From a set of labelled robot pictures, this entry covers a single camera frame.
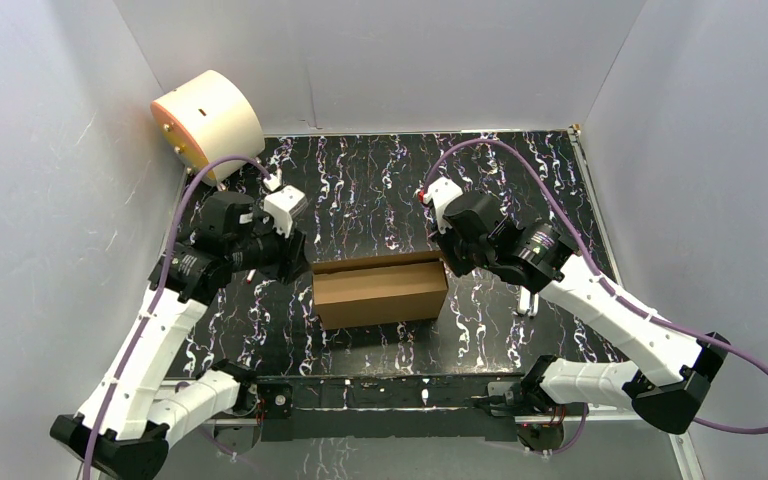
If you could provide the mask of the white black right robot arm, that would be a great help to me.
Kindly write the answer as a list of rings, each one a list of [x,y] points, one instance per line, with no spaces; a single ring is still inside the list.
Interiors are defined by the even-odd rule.
[[[422,194],[433,217],[431,240],[457,276],[486,270],[577,317],[618,348],[624,362],[540,357],[518,386],[500,395],[507,408],[537,414],[587,403],[630,409],[651,426],[682,434],[695,419],[726,351],[636,315],[620,288],[590,270],[572,238],[552,224],[521,227],[488,194],[444,184]]]

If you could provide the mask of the cream cylindrical drum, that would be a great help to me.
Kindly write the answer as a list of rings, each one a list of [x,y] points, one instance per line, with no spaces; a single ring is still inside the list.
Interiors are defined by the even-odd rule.
[[[150,112],[163,137],[181,162],[194,172],[232,156],[202,179],[215,186],[265,148],[265,136],[250,102],[221,73],[207,70],[167,92],[150,104]]]

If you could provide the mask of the aluminium table edge rail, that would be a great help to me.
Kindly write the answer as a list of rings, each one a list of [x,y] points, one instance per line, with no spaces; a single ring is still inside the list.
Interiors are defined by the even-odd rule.
[[[584,149],[582,128],[579,124],[574,123],[567,127],[567,133],[570,137],[570,142],[574,151],[576,164],[580,171],[582,181],[584,182],[585,190],[587,192],[587,196],[593,211],[594,219],[599,230],[599,234],[601,237],[601,244],[605,249],[605,252],[608,258],[608,263],[610,264],[612,272],[614,274],[614,281],[620,286],[625,286],[623,282],[623,278],[621,276],[621,270],[619,269],[616,262],[613,245],[611,242],[611,238],[609,236],[609,232],[607,230],[604,216],[602,215],[599,200],[596,195],[595,185],[593,182],[590,166],[589,166],[586,152]]]

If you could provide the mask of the aluminium front frame rail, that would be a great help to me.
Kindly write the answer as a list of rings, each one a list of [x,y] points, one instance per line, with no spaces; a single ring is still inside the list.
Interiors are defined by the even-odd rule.
[[[684,382],[656,387],[636,371],[590,375],[432,375],[351,378],[246,375],[232,409],[261,400],[269,418],[293,411],[427,411],[481,409],[496,417],[550,413],[563,405],[592,404],[631,410],[648,424],[682,433],[700,400]]]

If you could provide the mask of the brown cardboard box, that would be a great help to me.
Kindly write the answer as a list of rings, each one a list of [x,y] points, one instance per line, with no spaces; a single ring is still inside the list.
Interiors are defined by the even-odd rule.
[[[313,311],[326,331],[436,319],[449,293],[438,251],[321,262],[312,271]]]

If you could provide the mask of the white plastic block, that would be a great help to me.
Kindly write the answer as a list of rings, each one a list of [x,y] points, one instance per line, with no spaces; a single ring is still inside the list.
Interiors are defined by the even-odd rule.
[[[521,287],[518,293],[516,312],[520,316],[535,318],[539,310],[539,294]]]

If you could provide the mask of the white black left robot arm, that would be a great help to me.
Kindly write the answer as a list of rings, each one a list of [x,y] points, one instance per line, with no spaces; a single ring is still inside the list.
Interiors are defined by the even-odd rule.
[[[156,395],[180,346],[238,272],[293,283],[307,272],[305,233],[297,225],[307,198],[292,186],[262,202],[224,191],[149,276],[143,304],[105,376],[50,437],[91,470],[114,479],[153,479],[170,449],[212,416],[246,416],[261,399],[254,374],[221,360],[172,396]]]

